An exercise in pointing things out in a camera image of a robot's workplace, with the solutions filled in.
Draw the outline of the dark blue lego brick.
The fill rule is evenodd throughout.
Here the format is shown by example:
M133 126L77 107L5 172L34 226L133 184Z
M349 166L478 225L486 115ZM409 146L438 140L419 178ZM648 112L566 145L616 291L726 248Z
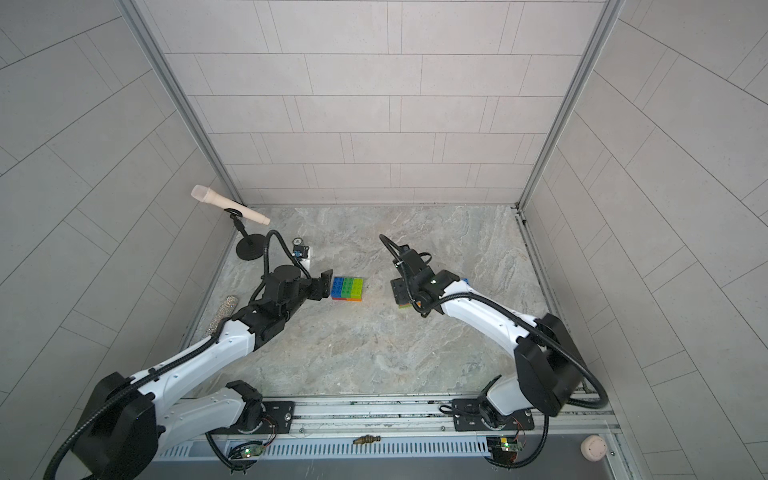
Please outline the dark blue lego brick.
M332 288L331 288L331 297L333 299L344 298L344 282L345 282L345 279L343 277L333 278Z

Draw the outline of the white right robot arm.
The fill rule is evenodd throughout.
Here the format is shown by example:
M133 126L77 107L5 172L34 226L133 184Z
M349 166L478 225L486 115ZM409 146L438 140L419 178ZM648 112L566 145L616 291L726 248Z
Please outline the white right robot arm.
M421 316L447 315L473 327L514 358L516 372L491 380L478 397L477 416L499 428L518 411L537 409L555 417L566 405L590 408L572 394L584 380L584 363L563 323L510 310L479 294L450 271L434 272L431 255L398 245L381 234L400 274L398 295Z

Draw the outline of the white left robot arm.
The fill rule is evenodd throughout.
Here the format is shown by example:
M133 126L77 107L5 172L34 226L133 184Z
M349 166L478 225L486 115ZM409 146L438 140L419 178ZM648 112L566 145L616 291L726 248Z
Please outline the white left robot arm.
M221 320L213 333L174 357L132 376L112 373L95 386L73 433L45 478L73 453L95 479L133 479L165 449L218 429L252 433L268 423L262 394L242 380L194 400L186 394L283 331L307 300L330 296L333 273L306 278L282 265L266 274L263 294Z

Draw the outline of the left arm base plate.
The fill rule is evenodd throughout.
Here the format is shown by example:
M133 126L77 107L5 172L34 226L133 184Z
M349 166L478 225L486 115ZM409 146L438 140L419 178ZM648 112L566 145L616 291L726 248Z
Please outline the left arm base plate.
M233 428L241 434L287 434L295 403L292 401L248 401Z

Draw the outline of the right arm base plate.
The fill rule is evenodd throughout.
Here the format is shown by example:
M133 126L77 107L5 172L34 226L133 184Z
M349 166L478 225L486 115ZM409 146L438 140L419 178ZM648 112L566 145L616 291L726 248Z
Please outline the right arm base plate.
M455 398L442 405L440 411L453 420L457 432L532 431L535 423L530 409L522 409L508 416L498 416L490 407L477 399Z

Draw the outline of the bright green lego brick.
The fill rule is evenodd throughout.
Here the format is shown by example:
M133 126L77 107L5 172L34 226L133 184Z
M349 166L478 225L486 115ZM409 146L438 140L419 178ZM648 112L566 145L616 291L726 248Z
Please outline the bright green lego brick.
M341 283L341 298L345 300L351 300L354 297L354 285L355 279L350 277L343 277Z

